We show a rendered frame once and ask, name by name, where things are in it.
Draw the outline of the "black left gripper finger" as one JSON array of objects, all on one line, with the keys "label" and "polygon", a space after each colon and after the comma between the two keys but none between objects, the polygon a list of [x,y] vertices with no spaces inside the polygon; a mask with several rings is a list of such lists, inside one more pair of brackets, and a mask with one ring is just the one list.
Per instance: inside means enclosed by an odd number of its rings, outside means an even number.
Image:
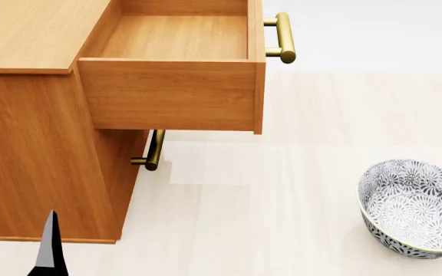
[{"label": "black left gripper finger", "polygon": [[68,276],[65,264],[58,215],[51,210],[41,237],[35,266],[28,276]]}]

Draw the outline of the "wooden cabinet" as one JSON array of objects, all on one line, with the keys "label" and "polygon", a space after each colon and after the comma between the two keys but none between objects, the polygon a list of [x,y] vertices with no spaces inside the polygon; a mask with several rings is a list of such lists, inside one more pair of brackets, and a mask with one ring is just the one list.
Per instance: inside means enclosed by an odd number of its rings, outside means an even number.
[{"label": "wooden cabinet", "polygon": [[102,52],[117,0],[0,0],[0,241],[119,240],[146,130],[93,124],[78,59]]}]

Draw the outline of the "open wooden drawer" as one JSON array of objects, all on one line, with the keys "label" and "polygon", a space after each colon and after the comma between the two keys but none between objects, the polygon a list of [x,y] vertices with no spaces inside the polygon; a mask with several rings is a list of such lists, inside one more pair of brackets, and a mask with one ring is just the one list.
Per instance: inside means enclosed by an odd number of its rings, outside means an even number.
[{"label": "open wooden drawer", "polygon": [[262,0],[108,0],[77,59],[98,129],[262,132]]}]

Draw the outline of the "black white patterned bowl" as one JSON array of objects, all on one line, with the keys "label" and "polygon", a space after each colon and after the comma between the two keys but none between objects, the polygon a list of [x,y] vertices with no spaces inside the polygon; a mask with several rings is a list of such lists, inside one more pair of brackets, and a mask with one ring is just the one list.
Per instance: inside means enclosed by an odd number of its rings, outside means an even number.
[{"label": "black white patterned bowl", "polygon": [[412,159],[369,167],[356,185],[361,216],[384,247],[413,259],[442,258],[442,169]]}]

